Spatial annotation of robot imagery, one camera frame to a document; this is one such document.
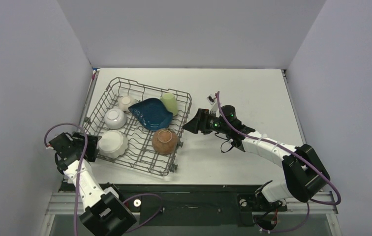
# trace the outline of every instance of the metal rack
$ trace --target metal rack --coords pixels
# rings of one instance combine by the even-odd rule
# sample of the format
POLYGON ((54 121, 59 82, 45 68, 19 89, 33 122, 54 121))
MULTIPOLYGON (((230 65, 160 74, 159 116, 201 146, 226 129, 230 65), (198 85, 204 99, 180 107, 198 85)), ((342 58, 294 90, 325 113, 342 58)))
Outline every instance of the metal rack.
POLYGON ((175 95, 179 108, 178 114, 173 117, 169 125, 169 128, 179 136, 179 143, 172 154, 156 153, 151 145, 154 132, 145 129, 131 113, 126 112, 127 122, 118 131, 127 136, 128 149, 117 159, 102 154, 99 154, 98 158, 158 176, 166 176, 169 172, 174 172, 177 169, 177 165, 174 164, 177 148, 183 145, 181 142, 182 126, 187 121, 192 105, 192 98, 187 92, 157 88, 139 84, 134 80, 116 77, 107 86, 83 128, 88 134, 101 135, 109 130, 104 122, 105 113, 117 106, 119 98, 129 95, 142 101, 151 97, 161 97, 166 92, 175 95))

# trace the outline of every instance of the white table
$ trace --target white table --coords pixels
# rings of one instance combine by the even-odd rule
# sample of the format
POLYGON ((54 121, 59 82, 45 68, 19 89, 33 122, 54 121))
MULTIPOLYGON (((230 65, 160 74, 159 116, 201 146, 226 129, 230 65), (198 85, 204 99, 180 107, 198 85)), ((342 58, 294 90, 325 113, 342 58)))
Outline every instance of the white table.
MULTIPOLYGON (((235 106, 237 118, 243 124, 278 141, 303 144, 281 70, 102 68, 87 116, 115 77, 189 92, 192 96, 189 120, 198 108, 209 108, 206 97, 219 90, 221 103, 235 106)), ((92 163, 93 174, 99 183, 119 184, 263 184, 283 177, 280 167, 254 154, 237 149, 221 154, 223 140, 213 134, 185 131, 182 141, 184 145, 175 159, 178 169, 164 178, 103 160, 92 163)))

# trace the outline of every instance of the wooden bowl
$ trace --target wooden bowl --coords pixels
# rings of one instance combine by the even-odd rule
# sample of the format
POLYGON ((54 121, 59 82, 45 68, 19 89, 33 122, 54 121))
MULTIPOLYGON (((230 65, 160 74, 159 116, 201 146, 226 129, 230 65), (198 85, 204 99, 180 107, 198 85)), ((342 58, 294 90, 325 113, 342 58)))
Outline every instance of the wooden bowl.
POLYGON ((170 129, 159 129, 153 135, 151 143, 156 152, 166 155, 176 150, 179 137, 170 129))

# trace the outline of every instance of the green cup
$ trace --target green cup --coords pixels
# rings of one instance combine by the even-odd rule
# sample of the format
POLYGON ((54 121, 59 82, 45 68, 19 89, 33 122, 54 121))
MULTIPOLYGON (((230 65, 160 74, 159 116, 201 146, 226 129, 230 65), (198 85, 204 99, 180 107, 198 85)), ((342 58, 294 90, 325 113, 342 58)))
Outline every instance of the green cup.
POLYGON ((173 116, 177 115, 177 101, 174 94, 170 92, 165 93, 161 96, 160 100, 163 102, 166 109, 173 113, 173 116))

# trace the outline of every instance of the white wall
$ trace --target white wall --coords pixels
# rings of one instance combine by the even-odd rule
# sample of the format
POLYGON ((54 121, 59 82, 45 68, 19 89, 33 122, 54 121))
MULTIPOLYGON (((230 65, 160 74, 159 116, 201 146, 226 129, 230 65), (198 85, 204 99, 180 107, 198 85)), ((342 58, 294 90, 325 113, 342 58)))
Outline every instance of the white wall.
POLYGON ((97 67, 286 69, 325 0, 58 0, 97 67))
POLYGON ((306 140, 341 190, 344 235, 372 235, 372 0, 327 0, 287 77, 306 140))
POLYGON ((43 136, 78 121, 91 75, 55 0, 0 1, 0 236, 38 234, 61 177, 43 136))

